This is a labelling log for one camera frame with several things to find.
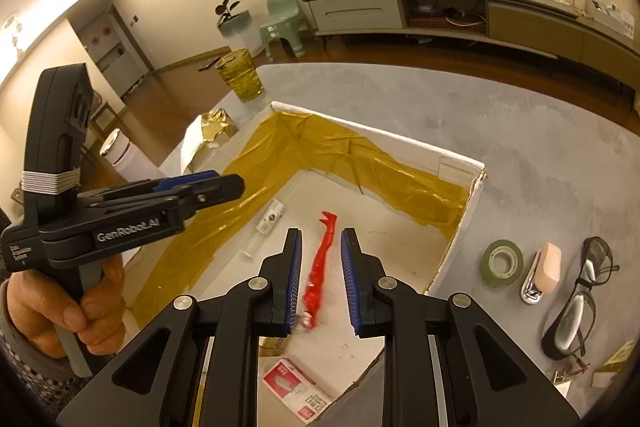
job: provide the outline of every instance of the red and white package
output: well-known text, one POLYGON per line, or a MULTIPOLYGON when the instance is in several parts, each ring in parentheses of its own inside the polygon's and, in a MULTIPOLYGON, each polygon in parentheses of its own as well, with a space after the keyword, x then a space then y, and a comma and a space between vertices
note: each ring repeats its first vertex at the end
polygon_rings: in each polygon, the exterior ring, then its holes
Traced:
POLYGON ((333 401, 289 359, 278 360, 262 381, 304 423, 315 420, 333 401))

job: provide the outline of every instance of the gray carpet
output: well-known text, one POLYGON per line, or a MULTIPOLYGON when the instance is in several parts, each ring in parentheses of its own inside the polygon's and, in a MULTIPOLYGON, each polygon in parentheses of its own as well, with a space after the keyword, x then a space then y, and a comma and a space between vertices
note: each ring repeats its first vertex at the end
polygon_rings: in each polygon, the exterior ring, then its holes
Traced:
MULTIPOLYGON (((440 71, 368 64, 282 64, 258 70, 266 92, 219 107, 238 123, 270 100, 353 120, 461 153, 485 163, 488 179, 471 226, 458 244, 439 296, 469 293, 546 374, 540 349, 549 315, 574 286, 582 241, 602 236, 621 270, 594 289, 598 319, 586 360, 599 366, 640 333, 640 137, 586 110, 539 93, 440 71), (524 279, 490 290, 478 264, 496 239, 519 245, 528 267, 545 241, 561 248, 564 281, 536 306, 519 297, 524 279)), ((382 372, 328 425, 380 425, 382 372)), ((584 413, 597 397, 591 375, 579 377, 569 401, 584 413)))

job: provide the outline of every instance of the glass jar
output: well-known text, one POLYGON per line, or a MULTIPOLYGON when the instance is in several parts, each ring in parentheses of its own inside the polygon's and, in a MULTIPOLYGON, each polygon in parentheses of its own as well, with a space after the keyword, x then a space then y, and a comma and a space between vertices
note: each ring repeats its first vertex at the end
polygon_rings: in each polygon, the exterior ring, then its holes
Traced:
POLYGON ((216 69, 242 102, 253 100, 264 89, 248 49, 236 50, 220 58, 216 69))

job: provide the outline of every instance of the green chair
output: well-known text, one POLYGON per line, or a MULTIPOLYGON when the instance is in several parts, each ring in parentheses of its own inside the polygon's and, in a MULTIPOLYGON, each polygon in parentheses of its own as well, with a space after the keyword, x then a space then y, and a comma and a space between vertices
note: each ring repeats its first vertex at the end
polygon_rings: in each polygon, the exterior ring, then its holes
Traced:
POLYGON ((273 62, 273 55, 269 43, 274 39, 285 39, 291 45, 296 57, 305 56, 305 47, 300 41, 300 26, 311 30, 312 25, 302 10, 298 0, 267 0, 267 10, 270 18, 266 24, 260 26, 260 37, 267 51, 269 62, 273 62))

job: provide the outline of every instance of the red toy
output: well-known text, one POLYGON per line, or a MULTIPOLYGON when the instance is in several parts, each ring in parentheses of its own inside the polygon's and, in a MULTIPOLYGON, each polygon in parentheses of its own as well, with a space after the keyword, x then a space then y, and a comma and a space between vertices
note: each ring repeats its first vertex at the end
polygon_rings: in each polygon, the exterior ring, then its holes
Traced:
POLYGON ((316 326, 316 315, 320 309, 322 300, 322 284, 324 283, 324 265, 326 264, 326 252, 329 250, 334 241, 335 220, 338 216, 330 212, 322 212, 326 219, 320 219, 320 223, 326 225, 326 232, 322 238, 322 243, 316 252, 314 263, 309 272, 309 282, 306 284, 305 296, 305 315, 302 324, 308 330, 316 326))

